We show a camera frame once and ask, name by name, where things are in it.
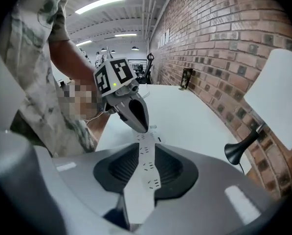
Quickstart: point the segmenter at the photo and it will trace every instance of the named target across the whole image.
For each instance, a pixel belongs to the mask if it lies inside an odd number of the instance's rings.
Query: fluorescent light
[[[123,0],[99,0],[99,1],[93,2],[91,4],[88,4],[83,8],[80,8],[79,10],[75,11],[75,13],[82,14],[82,13],[84,13],[86,11],[89,11],[91,9],[97,8],[99,6],[102,6],[102,5],[111,3],[111,2],[117,2],[117,1],[123,1]]]
[[[76,46],[85,45],[85,44],[89,44],[89,43],[91,43],[91,40],[88,40],[88,41],[85,41],[85,42],[79,43],[79,44],[77,44]]]
[[[128,34],[117,34],[117,35],[114,35],[115,37],[135,37],[137,36],[136,33],[128,33]]]

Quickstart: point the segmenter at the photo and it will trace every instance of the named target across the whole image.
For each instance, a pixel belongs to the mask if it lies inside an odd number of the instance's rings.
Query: ceiling
[[[146,36],[151,36],[166,0],[125,0],[100,6],[81,15],[75,13],[95,1],[97,0],[67,1],[67,30],[75,43],[85,40],[98,43],[145,42]],[[119,33],[137,33],[137,37],[115,38],[114,35]]]

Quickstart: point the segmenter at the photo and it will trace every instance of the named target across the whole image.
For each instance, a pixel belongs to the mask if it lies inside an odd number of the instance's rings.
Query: ceiling beam
[[[138,39],[129,38],[129,39],[112,39],[112,40],[107,40],[107,41],[106,40],[95,41],[95,42],[92,42],[92,45],[103,45],[106,47],[110,44],[118,44],[118,43],[132,43],[133,44],[133,43],[145,43],[145,42],[146,40],[142,38],[138,38]]]
[[[157,7],[162,8],[164,3],[165,3],[165,0],[158,0]],[[106,4],[106,5],[97,7],[95,9],[92,9],[90,11],[87,11],[81,15],[73,13],[72,15],[67,17],[67,25],[70,23],[73,23],[74,21],[78,21],[78,20],[82,19],[83,17],[87,17],[87,16],[90,16],[92,14],[101,13],[102,11],[107,11],[108,9],[124,8],[124,7],[141,7],[141,6],[142,6],[142,0],[124,0],[124,1],[112,2],[112,3]]]
[[[141,18],[131,18],[131,19],[120,19],[120,20],[113,20],[108,21],[105,23],[99,23],[92,26],[89,26],[85,29],[81,29],[70,34],[72,39],[84,38],[86,36],[90,36],[93,34],[99,34],[101,31],[112,30],[113,28],[120,27],[125,28],[126,26],[134,26],[134,25],[141,25],[142,19]],[[152,20],[151,26],[156,24],[155,20]]]

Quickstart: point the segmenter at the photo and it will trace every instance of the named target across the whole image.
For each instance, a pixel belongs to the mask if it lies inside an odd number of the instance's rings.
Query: lamp
[[[75,13],[82,14],[86,11],[97,8],[99,6],[102,6],[102,5],[111,3],[111,2],[117,2],[117,1],[123,1],[123,0],[99,0],[99,1],[93,2],[91,4],[88,4],[88,5],[84,6],[83,8],[80,8],[79,10],[75,11]]]
[[[288,149],[292,149],[292,52],[274,49],[254,82],[244,96],[245,101],[264,121],[257,130],[236,144],[224,147],[228,161],[237,165],[244,151],[259,137],[264,125]]]
[[[123,34],[116,34],[115,37],[135,37],[137,36],[136,33],[123,33]]]
[[[77,44],[76,46],[81,46],[81,45],[85,45],[85,44],[89,44],[89,43],[91,43],[91,40],[81,42],[81,43]]]
[[[113,59],[108,46],[107,46],[107,51],[108,51],[107,59]]]

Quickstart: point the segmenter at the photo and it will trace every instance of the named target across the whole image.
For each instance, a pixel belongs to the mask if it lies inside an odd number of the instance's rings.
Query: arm
[[[94,84],[93,66],[71,40],[51,42],[49,48],[51,60],[59,71],[87,85]]]

